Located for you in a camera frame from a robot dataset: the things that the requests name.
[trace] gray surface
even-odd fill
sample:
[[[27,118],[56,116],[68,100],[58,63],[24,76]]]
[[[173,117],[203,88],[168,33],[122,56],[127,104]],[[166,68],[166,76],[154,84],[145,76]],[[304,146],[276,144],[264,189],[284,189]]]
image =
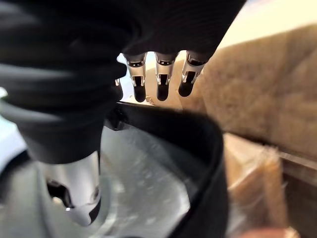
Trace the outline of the gray surface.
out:
[[[105,127],[101,155],[102,206],[91,226],[72,223],[63,207],[52,203],[44,178],[30,162],[12,174],[0,209],[0,237],[167,237],[188,211],[204,166],[133,127],[118,132]],[[186,175],[180,162],[196,175]]]

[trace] black fabric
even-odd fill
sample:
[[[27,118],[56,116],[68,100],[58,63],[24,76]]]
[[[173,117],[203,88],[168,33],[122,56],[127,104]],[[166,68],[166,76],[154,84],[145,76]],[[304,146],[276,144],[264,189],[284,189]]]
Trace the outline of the black fabric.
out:
[[[100,140],[87,125],[120,99],[113,88],[126,73],[120,52],[191,50],[209,58],[244,1],[0,1],[0,86],[8,91],[0,113],[17,123],[34,159],[80,159],[98,143],[81,146],[70,135],[76,128],[81,140]],[[136,92],[138,101],[144,97]],[[76,144],[81,152],[72,156]]]

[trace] brown fabric surface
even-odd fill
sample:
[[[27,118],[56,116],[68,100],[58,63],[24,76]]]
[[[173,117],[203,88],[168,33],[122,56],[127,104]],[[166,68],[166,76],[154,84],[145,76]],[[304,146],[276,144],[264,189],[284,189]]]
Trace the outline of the brown fabric surface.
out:
[[[217,50],[187,98],[177,93],[182,61],[165,102],[151,68],[147,94],[157,106],[207,113],[225,131],[317,161],[316,64],[317,25],[310,25]]]

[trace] robotic hand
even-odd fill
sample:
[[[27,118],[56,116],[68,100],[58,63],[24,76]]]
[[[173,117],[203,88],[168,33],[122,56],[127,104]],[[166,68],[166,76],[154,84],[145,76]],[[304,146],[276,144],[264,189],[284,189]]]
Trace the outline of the robotic hand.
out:
[[[0,113],[17,124],[49,194],[89,226],[101,205],[99,149],[105,116],[122,97],[126,67],[145,99],[145,59],[156,53],[158,99],[187,50],[179,94],[190,95],[245,0],[0,2]]]

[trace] silver metal joint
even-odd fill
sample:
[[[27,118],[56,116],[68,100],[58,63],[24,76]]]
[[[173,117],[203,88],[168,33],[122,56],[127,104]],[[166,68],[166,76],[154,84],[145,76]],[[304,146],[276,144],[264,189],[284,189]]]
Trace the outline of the silver metal joint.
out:
[[[186,83],[187,80],[190,80],[191,84],[195,83],[205,64],[206,61],[195,59],[187,52],[182,71],[182,82]]]
[[[114,83],[115,83],[116,86],[119,86],[119,85],[120,85],[120,79],[119,79],[119,78],[116,79],[116,80],[114,81]]]
[[[145,86],[145,59],[147,53],[137,55],[137,56],[127,56],[124,55],[127,61],[127,67],[130,73],[132,84],[134,87]]]
[[[97,152],[68,164],[39,162],[39,167],[53,202],[61,204],[72,221],[90,225],[101,202]]]
[[[175,58],[177,54],[163,55],[155,53],[156,56],[156,78],[158,85],[168,85],[172,77]]]

